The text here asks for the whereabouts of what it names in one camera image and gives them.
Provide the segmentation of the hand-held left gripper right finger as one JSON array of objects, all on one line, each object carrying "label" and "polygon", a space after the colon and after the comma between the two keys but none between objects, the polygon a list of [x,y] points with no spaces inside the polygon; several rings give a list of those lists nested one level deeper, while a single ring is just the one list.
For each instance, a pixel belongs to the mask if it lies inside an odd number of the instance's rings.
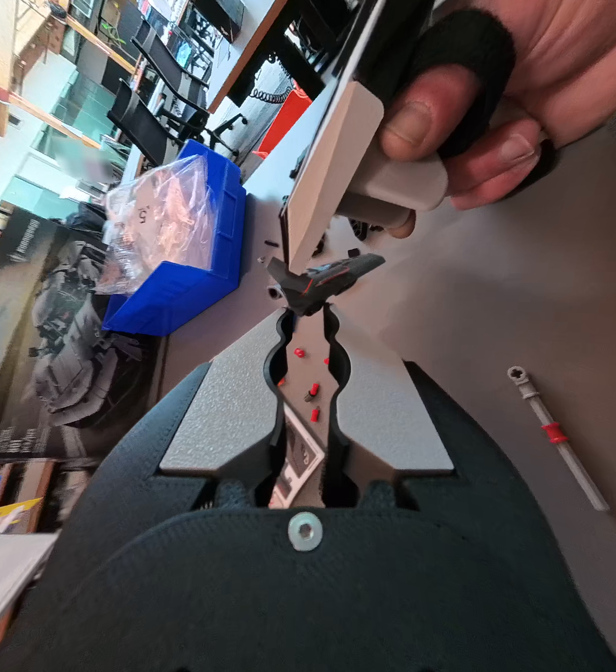
[{"label": "hand-held left gripper right finger", "polygon": [[333,304],[323,322],[337,382],[323,488],[451,475],[453,461],[404,360]]}]

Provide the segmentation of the black mesh office chair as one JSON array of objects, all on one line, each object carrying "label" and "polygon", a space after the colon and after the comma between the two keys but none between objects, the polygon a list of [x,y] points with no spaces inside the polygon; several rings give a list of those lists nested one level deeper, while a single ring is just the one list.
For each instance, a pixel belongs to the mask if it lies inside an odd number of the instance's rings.
[{"label": "black mesh office chair", "polygon": [[166,105],[162,104],[157,109],[155,117],[165,118],[169,129],[177,132],[178,140],[195,139],[203,143],[203,136],[207,134],[210,149],[215,149],[216,145],[222,145],[234,158],[237,158],[239,150],[229,146],[221,135],[225,131],[232,130],[236,122],[246,125],[247,118],[242,113],[237,113],[216,128],[207,128],[210,118],[210,114],[205,109],[207,83],[179,65],[169,52],[168,46],[161,41],[156,30],[146,19],[142,21],[131,41],[163,84],[171,91],[173,97],[184,104],[184,109],[179,115],[170,112]]},{"label": "black mesh office chair", "polygon": [[180,117],[166,111],[152,113],[124,80],[119,87],[107,118],[141,152],[153,167],[174,160],[186,140],[197,139],[204,131],[208,115],[199,107],[191,116]]}]

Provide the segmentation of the clear plastic bag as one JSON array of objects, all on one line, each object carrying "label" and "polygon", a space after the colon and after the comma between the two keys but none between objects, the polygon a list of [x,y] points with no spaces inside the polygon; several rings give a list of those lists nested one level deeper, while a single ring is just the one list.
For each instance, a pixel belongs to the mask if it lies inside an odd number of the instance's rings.
[{"label": "clear plastic bag", "polygon": [[106,255],[99,295],[134,294],[163,262],[209,271],[216,208],[203,156],[178,159],[105,199]]}]

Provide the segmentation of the lego sticker sheet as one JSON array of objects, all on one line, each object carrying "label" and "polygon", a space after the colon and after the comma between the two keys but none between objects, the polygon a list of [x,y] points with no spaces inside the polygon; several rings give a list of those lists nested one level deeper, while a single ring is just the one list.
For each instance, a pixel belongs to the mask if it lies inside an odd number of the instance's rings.
[{"label": "lego sticker sheet", "polygon": [[324,460],[320,444],[305,427],[294,410],[284,404],[286,452],[285,462],[275,480],[268,508],[287,509],[303,490]]}]

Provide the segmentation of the wooden desk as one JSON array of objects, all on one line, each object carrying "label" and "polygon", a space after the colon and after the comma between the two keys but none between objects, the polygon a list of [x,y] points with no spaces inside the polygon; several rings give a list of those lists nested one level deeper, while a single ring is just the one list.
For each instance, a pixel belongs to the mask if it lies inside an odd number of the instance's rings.
[{"label": "wooden desk", "polygon": [[262,39],[280,16],[287,1],[242,1],[244,12],[238,36],[232,43],[220,41],[212,58],[212,72],[206,91],[206,109],[214,113],[231,92],[236,80]]}]

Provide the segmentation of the red orange box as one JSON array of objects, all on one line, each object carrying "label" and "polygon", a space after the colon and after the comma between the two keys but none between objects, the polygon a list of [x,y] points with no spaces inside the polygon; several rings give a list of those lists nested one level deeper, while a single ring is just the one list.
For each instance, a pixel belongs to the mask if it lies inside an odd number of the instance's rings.
[{"label": "red orange box", "polygon": [[261,159],[267,158],[311,104],[311,98],[303,89],[293,88],[281,104],[279,112],[270,124],[259,147],[252,153]]}]

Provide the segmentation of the grey lego axle red bush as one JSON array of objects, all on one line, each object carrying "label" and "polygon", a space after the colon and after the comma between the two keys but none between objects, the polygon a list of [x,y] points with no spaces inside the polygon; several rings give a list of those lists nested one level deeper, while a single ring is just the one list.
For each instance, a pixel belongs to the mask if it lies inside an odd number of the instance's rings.
[{"label": "grey lego axle red bush", "polygon": [[542,431],[546,434],[548,441],[556,447],[560,457],[568,467],[590,505],[596,511],[602,513],[609,512],[609,504],[581,464],[581,461],[575,455],[561,424],[555,420],[548,410],[530,375],[522,366],[514,365],[507,370],[507,376],[516,385],[522,399],[529,404],[537,416]]}]

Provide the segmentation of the small black lego pieces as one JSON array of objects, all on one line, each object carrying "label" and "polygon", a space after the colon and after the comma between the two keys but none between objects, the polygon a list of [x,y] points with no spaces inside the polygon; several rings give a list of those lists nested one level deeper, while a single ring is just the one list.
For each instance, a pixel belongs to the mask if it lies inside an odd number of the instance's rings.
[{"label": "small black lego pieces", "polygon": [[[355,220],[352,218],[348,219],[348,222],[350,224],[350,227],[352,229],[352,232],[354,234],[354,237],[360,242],[366,242],[368,237],[372,234],[377,234],[379,232],[384,232],[384,228],[380,225],[376,224],[368,224],[363,221]],[[349,258],[355,258],[359,257],[362,255],[362,251],[359,247],[354,247],[348,249],[348,257]]]}]

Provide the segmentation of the person's right hand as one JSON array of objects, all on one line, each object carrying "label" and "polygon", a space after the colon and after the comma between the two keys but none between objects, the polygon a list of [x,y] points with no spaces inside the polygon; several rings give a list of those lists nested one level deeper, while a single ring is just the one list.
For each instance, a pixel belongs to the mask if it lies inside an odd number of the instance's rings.
[{"label": "person's right hand", "polygon": [[[544,140],[565,147],[616,112],[616,1],[444,1],[437,16],[472,8],[502,22],[517,56],[502,121],[444,160],[457,210],[511,195],[540,163]],[[458,64],[419,74],[386,113],[384,154],[418,161],[437,152],[479,92],[477,76]]]}]

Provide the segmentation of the blue plastic bin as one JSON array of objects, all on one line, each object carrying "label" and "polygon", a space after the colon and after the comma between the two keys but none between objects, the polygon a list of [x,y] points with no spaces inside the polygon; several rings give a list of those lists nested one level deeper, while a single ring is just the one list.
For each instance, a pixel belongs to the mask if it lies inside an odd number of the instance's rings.
[{"label": "blue plastic bin", "polygon": [[240,169],[200,142],[186,141],[178,158],[190,167],[196,157],[206,159],[214,198],[211,269],[161,262],[129,298],[112,295],[103,319],[105,330],[164,337],[239,287],[246,201]]}]

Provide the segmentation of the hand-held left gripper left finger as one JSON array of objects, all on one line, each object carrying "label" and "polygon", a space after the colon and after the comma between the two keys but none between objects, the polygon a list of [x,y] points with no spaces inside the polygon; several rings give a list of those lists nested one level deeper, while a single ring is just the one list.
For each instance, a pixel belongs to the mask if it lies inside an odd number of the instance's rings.
[{"label": "hand-held left gripper left finger", "polygon": [[160,462],[162,473],[268,478],[281,411],[270,363],[285,352],[285,325],[292,322],[289,309],[278,309],[211,360]]}]

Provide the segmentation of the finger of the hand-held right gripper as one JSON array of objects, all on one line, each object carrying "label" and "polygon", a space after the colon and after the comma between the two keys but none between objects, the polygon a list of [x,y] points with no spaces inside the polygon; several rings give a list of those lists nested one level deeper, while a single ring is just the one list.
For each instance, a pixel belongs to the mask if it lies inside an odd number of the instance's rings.
[{"label": "finger of the hand-held right gripper", "polygon": [[383,116],[383,103],[358,81],[336,88],[282,209],[290,272],[307,268]]}]

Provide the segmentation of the stack of colourful booklets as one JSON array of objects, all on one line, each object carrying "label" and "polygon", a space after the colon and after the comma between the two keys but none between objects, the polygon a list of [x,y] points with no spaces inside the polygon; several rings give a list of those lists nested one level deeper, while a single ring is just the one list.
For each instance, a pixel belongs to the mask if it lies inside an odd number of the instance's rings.
[{"label": "stack of colourful booklets", "polygon": [[49,501],[57,475],[56,460],[32,458],[0,462],[0,508],[35,500],[32,507],[19,514],[9,525],[8,533],[47,533],[53,531],[48,521]]}]

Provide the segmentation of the black lego set box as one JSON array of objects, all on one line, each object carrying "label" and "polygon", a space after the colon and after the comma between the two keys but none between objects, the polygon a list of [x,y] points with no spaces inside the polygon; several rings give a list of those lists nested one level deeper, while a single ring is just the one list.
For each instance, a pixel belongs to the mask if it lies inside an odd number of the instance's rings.
[{"label": "black lego set box", "polygon": [[99,462],[153,406],[159,337],[111,331],[105,245],[15,208],[0,235],[0,462]]}]

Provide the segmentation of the dark grey lego wing piece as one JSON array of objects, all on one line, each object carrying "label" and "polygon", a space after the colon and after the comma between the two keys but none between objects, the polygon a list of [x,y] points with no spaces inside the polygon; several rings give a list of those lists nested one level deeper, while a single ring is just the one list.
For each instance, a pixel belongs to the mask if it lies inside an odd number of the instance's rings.
[{"label": "dark grey lego wing piece", "polygon": [[352,288],[359,278],[384,263],[384,257],[367,253],[309,268],[297,275],[289,271],[287,264],[273,257],[266,269],[276,281],[274,291],[286,301],[288,309],[297,316],[311,316],[331,297]]}]

